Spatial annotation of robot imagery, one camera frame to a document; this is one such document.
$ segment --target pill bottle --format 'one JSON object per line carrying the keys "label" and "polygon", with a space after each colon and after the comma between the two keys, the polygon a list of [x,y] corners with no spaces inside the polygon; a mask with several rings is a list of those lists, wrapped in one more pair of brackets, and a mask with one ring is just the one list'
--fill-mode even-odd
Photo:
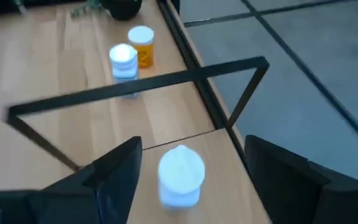
{"label": "pill bottle", "polygon": [[200,199],[205,178],[202,158],[180,145],[165,153],[158,164],[158,197],[163,208],[191,208]]}
{"label": "pill bottle", "polygon": [[[119,44],[109,52],[112,77],[115,83],[128,82],[138,79],[137,51],[130,45]],[[134,98],[138,93],[125,95],[126,98]]]}
{"label": "pill bottle", "polygon": [[140,68],[149,68],[154,61],[154,31],[146,26],[136,26],[128,32],[129,42],[137,50]]}

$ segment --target wooden table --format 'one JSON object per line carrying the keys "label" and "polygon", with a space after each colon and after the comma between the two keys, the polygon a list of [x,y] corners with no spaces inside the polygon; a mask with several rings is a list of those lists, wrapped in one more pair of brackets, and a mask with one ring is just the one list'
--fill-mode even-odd
{"label": "wooden table", "polygon": [[[75,6],[0,17],[0,117],[7,104],[113,84],[108,51],[127,42],[133,26],[155,31],[155,65],[140,69],[140,78],[187,69],[155,0],[144,0],[139,15],[127,22],[103,13],[73,20],[69,12]],[[186,34],[170,1],[168,6]],[[227,131],[215,130],[192,82],[148,90],[136,99],[112,98],[36,114],[25,121],[83,165],[141,136],[145,151],[128,223],[269,222]],[[168,213],[157,197],[157,164],[179,144],[201,155],[206,178],[194,209]],[[45,187],[70,173],[0,122],[0,189]]]}

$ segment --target floor tile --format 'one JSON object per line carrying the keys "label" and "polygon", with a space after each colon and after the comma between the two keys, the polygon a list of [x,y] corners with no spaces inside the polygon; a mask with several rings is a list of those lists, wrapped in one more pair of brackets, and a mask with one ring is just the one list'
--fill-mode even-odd
{"label": "floor tile", "polygon": [[280,7],[297,6],[304,3],[323,2],[327,0],[248,0],[256,10],[276,9]]}
{"label": "floor tile", "polygon": [[358,120],[358,1],[266,19]]}
{"label": "floor tile", "polygon": [[[358,179],[358,135],[254,18],[188,30],[207,65],[259,55],[270,62],[236,123],[243,136],[254,134]],[[229,110],[251,75],[247,71],[214,79]]]}
{"label": "floor tile", "polygon": [[249,12],[241,0],[181,0],[183,22],[197,21]]}

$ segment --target black bowl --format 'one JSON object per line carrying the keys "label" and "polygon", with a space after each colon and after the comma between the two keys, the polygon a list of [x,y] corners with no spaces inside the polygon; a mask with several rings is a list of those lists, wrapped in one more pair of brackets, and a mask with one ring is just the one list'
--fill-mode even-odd
{"label": "black bowl", "polygon": [[102,0],[102,6],[110,11],[110,15],[119,20],[129,20],[136,16],[142,0]]}

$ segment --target orange pill bottle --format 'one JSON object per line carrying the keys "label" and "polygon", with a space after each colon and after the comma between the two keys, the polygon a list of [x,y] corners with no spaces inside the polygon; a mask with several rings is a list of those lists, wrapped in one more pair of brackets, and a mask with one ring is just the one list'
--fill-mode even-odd
{"label": "orange pill bottle", "polygon": [[154,62],[154,31],[146,26],[137,26],[128,32],[129,42],[137,50],[140,68],[149,68]]}

